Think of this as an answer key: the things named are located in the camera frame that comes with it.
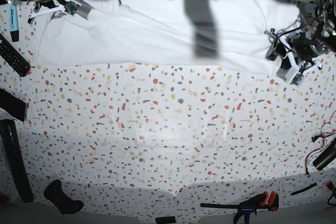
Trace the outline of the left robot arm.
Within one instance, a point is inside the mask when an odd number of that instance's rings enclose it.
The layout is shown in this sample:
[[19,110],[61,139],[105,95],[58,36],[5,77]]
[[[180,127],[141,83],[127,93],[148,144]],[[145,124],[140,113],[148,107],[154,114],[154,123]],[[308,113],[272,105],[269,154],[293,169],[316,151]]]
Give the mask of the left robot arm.
[[335,53],[335,0],[313,0],[316,5],[302,24],[291,30],[271,29],[266,59],[281,59],[278,75],[299,86],[307,74],[322,69],[319,56]]

